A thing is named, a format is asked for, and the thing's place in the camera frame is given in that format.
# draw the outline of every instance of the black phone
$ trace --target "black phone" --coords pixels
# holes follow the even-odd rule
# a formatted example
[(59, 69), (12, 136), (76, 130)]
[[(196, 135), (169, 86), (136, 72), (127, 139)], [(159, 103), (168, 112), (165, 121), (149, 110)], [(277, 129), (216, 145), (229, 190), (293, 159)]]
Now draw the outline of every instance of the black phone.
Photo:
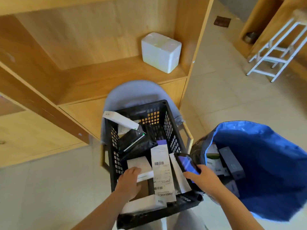
[[(174, 155), (182, 172), (188, 171), (197, 175), (201, 173), (201, 169), (197, 167), (189, 154), (175, 153)], [(192, 190), (196, 191), (197, 193), (204, 193), (192, 180), (187, 179), (187, 181)]]

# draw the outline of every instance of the basket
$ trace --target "basket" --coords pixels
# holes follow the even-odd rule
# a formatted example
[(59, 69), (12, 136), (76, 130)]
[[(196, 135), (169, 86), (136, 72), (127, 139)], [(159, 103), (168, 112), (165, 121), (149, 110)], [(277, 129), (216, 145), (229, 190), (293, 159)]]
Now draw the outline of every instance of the basket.
[[(131, 120), (141, 120), (141, 124), (151, 124), (157, 140), (166, 139), (169, 153), (186, 153), (183, 141), (175, 124), (175, 120), (166, 100), (160, 100), (144, 105), (121, 109), (119, 114)], [(120, 164), (117, 149), (119, 137), (117, 135), (118, 124), (110, 120), (105, 120), (108, 144), (106, 146), (109, 156), (109, 171), (111, 179), (111, 190), (115, 190), (117, 179), (128, 168), (127, 162)], [(151, 163), (150, 155), (146, 156)], [(163, 208), (139, 215), (122, 215), (117, 217), (118, 229), (130, 229), (171, 216), (175, 213), (197, 206), (203, 197), (194, 191), (179, 194), (177, 201), (168, 203), (167, 208)]]

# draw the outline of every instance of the step ladder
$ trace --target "step ladder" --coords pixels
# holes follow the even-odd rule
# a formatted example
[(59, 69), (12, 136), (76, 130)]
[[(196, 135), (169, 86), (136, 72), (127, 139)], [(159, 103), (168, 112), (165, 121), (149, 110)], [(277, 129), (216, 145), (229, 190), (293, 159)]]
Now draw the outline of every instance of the step ladder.
[[(273, 44), (273, 40), (275, 40), (282, 32), (292, 24), (292, 26), (282, 35), (279, 40)], [(293, 42), (289, 45), (287, 48), (279, 47), (279, 44), (286, 38), (287, 35), (290, 34), (291, 31), (294, 30), (295, 27), (298, 25), (304, 25), (305, 27), (302, 29), (302, 31), (298, 34), (298, 36), (293, 40)], [(290, 61), (294, 58), (294, 56), (299, 52), (299, 50), (304, 46), (304, 44), (307, 42), (307, 35), (305, 38), (301, 41), (299, 46), (297, 48), (294, 48), (294, 45), (298, 42), (298, 40), (305, 34), (307, 31), (307, 10), (305, 9), (297, 9), (293, 11), (293, 17), (273, 36), (273, 38), (270, 39), (269, 42), (267, 42), (262, 49), (259, 50), (257, 54), (255, 54), (249, 61), (252, 62), (254, 59), (256, 59), (256, 65), (246, 74), (247, 76), (250, 75), (252, 72), (264, 74), (270, 77), (273, 77), (271, 82), (274, 82), (276, 78), (281, 74), (281, 72), (286, 68), (286, 66), (290, 63)], [(261, 52), (264, 49), (268, 49), (266, 54), (264, 56), (260, 56)], [(273, 57), (269, 56), (269, 54), (273, 50), (282, 51), (282, 55), (280, 57)], [(289, 58), (283, 59), (287, 53), (289, 53)], [(280, 65), (279, 71), (276, 74), (262, 71), (257, 69), (258, 65), (262, 61), (268, 61), (273, 63), (272, 68), (275, 68), (276, 65)]]

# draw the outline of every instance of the ladder leg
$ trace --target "ladder leg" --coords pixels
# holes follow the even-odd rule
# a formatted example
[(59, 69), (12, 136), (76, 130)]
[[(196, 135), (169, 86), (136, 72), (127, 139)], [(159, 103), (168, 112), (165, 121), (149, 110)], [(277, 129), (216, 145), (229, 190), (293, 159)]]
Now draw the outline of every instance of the ladder leg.
[(301, 42), (301, 44), (297, 47), (297, 49), (293, 52), (293, 54), (290, 56), (290, 58), (287, 60), (287, 62), (282, 66), (282, 68), (278, 71), (278, 73), (274, 76), (274, 78), (271, 80), (271, 82), (274, 82), (276, 78), (282, 73), (282, 71), (286, 68), (286, 66), (290, 63), (290, 61), (295, 57), (295, 55), (299, 52), (299, 50), (304, 46), (304, 44), (307, 42), (307, 36), (305, 39)]
[[(294, 46), (294, 44), (296, 44), (296, 42), (303, 36), (303, 34), (307, 31), (307, 26), (304, 27), (304, 29), (301, 31), (301, 33), (293, 40), (293, 42), (289, 45), (289, 47), (287, 48), (286, 51), (284, 51), (284, 53), (280, 56), (280, 58), (283, 58), (289, 51), (290, 48)], [(278, 64), (278, 62), (276, 62), (273, 66), (272, 69), (275, 68), (275, 66)]]
[(294, 23), (289, 30), (274, 44), (273, 47), (271, 47), (267, 53), (255, 64), (255, 66), (246, 74), (247, 76), (251, 74), (251, 72), (254, 71), (255, 68), (274, 50), (275, 47), (277, 47), (283, 40), (286, 38), (288, 34), (299, 24), (299, 22)]
[[(286, 27), (287, 26), (289, 26), (289, 24), (292, 22), (294, 20), (294, 18), (291, 18), (274, 36), (273, 36), (273, 38), (271, 38), (270, 39), (270, 43), (272, 43), (272, 41), (283, 31), (283, 30), (285, 30), (286, 29)], [(266, 43), (264, 46), (263, 46), (263, 48), (262, 49), (260, 49), (260, 51), (258, 52), (258, 53), (256, 53), (250, 60), (249, 60), (249, 63), (250, 62), (252, 62), (254, 59), (256, 59), (257, 58), (257, 54), (259, 54), (259, 56), (260, 56), (260, 53), (265, 49), (265, 48), (267, 48), (267, 47), (269, 47), (270, 48), (270, 46), (269, 46), (269, 44), (268, 43)]]

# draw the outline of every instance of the blue tarp bag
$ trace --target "blue tarp bag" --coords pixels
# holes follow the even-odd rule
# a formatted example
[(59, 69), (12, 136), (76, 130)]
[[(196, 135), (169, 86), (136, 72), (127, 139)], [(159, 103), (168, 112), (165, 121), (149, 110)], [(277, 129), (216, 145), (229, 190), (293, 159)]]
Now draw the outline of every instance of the blue tarp bag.
[(246, 178), (237, 180), (240, 200), (251, 213), (267, 220), (289, 221), (307, 201), (307, 153), (270, 127), (231, 121), (217, 125), (191, 150), (197, 163), (206, 164), (208, 147), (230, 147)]

